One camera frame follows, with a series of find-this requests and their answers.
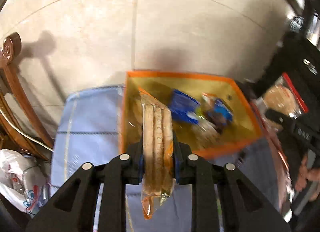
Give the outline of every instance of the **blue fabric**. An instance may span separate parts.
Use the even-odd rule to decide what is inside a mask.
[[[67,99],[52,157],[52,194],[83,163],[101,165],[118,155],[118,121],[122,97],[123,86],[111,86],[76,92]],[[238,157],[238,154],[234,154],[211,162],[223,166],[228,162],[236,162]],[[246,148],[246,157],[240,169],[279,209],[276,171],[265,139]],[[97,202],[94,229],[97,229],[101,194],[102,187]],[[141,185],[127,185],[126,195],[127,210],[135,231],[190,231],[191,186],[176,185],[172,196],[156,210],[151,220],[145,220],[142,214]],[[131,231],[129,224],[127,222],[127,231]]]

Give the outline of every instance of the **white plastic bag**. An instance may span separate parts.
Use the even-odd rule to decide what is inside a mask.
[[[17,209],[35,215],[45,203],[46,179],[31,159],[16,151],[0,150],[0,193]]]

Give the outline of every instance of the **white cable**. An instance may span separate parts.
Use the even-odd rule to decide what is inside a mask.
[[[33,139],[31,136],[28,136],[27,134],[23,133],[21,130],[19,130],[18,128],[16,128],[11,122],[10,120],[7,118],[7,116],[3,113],[2,107],[0,107],[0,112],[3,115],[3,117],[5,118],[5,120],[10,124],[11,127],[13,127],[16,131],[18,131],[20,134],[22,134],[23,136],[25,136],[26,138],[29,138],[30,140],[32,140],[33,142],[38,143],[39,145],[43,146],[44,148],[50,150],[51,152],[53,152],[53,150],[50,147],[47,147],[45,144],[42,144],[40,141]]]

